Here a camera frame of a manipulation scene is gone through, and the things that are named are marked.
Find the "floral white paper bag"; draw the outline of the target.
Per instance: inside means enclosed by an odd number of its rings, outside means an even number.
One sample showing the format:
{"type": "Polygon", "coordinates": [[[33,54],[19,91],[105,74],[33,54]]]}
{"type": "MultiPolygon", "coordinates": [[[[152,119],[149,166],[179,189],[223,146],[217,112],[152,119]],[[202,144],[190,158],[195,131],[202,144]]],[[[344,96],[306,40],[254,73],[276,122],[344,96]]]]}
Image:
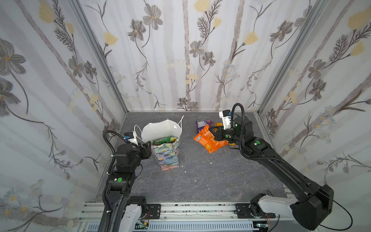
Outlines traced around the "floral white paper bag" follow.
{"type": "Polygon", "coordinates": [[[151,143],[151,154],[155,157],[162,171],[171,170],[179,166],[179,150],[182,135],[182,121],[174,122],[170,119],[149,123],[141,129],[134,126],[134,132],[140,132],[140,142],[151,143]]]}

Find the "green yellow Fox's candy packet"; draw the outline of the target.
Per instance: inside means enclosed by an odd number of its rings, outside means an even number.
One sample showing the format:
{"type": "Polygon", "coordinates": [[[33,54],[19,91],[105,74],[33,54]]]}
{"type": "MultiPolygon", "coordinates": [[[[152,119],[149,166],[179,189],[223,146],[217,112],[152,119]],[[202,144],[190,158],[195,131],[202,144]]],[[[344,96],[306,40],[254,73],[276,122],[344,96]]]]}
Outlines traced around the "green yellow Fox's candy packet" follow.
{"type": "Polygon", "coordinates": [[[164,137],[164,138],[161,138],[161,139],[156,139],[153,141],[153,145],[155,146],[159,146],[159,145],[163,145],[163,144],[167,144],[167,143],[174,143],[176,142],[178,139],[178,137],[176,136],[167,136],[167,137],[164,137]]]}

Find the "orange chips packet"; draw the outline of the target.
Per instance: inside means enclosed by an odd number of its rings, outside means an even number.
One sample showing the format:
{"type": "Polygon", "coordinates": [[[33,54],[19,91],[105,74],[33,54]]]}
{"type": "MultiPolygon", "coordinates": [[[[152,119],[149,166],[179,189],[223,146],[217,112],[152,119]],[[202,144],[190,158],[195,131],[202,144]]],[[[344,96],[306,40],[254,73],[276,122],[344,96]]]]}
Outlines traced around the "orange chips packet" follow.
{"type": "Polygon", "coordinates": [[[193,139],[203,145],[209,154],[216,152],[226,146],[228,141],[216,141],[214,135],[209,131],[210,126],[207,124],[193,139]]]}

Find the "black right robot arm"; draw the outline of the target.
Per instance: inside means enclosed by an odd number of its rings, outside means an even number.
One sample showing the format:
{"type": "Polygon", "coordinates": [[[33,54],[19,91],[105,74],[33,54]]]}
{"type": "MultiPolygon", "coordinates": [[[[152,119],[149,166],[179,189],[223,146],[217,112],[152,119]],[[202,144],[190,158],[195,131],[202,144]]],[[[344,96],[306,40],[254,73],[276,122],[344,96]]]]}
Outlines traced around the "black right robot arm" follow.
{"type": "Polygon", "coordinates": [[[253,133],[252,122],[244,108],[236,103],[231,110],[219,112],[222,126],[209,129],[218,142],[235,144],[234,149],[247,160],[256,161],[277,177],[293,193],[294,198],[273,197],[261,193],[254,197],[243,214],[262,217],[276,214],[293,218],[307,230],[313,231],[329,216],[335,203],[334,191],[328,185],[319,185],[286,162],[262,138],[253,133]]]}

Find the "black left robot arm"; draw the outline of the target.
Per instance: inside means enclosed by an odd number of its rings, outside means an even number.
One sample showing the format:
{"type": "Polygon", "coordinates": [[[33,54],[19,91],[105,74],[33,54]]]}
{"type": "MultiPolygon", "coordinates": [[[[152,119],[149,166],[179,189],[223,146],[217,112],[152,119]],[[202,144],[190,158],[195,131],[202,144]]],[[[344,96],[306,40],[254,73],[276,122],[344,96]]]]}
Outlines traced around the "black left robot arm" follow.
{"type": "Polygon", "coordinates": [[[141,161],[151,157],[151,142],[133,143],[132,133],[122,136],[116,131],[105,130],[103,139],[112,151],[108,178],[102,192],[104,211],[99,232],[132,232],[137,222],[144,227],[149,219],[149,209],[144,196],[131,196],[137,175],[135,170],[141,161]]]}

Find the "purple snack packet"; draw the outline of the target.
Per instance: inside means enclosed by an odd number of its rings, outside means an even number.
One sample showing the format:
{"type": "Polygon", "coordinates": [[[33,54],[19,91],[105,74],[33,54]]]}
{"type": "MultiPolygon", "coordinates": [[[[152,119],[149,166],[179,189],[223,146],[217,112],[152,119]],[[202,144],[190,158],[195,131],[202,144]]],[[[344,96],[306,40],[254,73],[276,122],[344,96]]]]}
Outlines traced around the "purple snack packet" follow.
{"type": "Polygon", "coordinates": [[[201,132],[206,125],[212,126],[212,121],[211,120],[196,121],[198,133],[201,132]]]}

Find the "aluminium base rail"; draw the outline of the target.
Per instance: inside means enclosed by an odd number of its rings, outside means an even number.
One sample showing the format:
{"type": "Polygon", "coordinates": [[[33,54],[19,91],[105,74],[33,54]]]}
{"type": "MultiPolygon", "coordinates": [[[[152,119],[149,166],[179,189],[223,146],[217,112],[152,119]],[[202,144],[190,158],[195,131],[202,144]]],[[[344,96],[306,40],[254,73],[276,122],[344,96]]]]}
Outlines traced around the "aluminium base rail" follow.
{"type": "Polygon", "coordinates": [[[249,216],[248,206],[248,202],[148,202],[146,226],[137,222],[133,232],[145,232],[152,222],[168,221],[251,221],[259,232],[306,231],[294,219],[283,215],[249,216]]]}

